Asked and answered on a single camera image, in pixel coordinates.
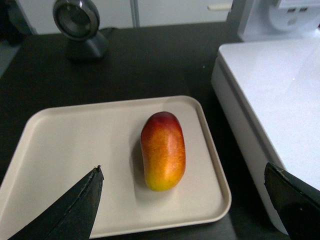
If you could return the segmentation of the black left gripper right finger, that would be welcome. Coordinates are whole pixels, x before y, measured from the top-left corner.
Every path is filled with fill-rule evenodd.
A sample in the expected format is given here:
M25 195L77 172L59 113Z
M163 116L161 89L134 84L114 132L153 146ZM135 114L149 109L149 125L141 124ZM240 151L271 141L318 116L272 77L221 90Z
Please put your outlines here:
M274 209L292 240L320 238L320 191L268 162L264 185Z

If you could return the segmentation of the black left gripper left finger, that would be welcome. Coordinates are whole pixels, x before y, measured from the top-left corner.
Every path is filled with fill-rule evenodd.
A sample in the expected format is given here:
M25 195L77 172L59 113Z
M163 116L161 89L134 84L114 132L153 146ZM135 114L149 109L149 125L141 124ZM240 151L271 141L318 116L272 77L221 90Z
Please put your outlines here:
M11 240L88 240L98 212L104 175L93 168Z

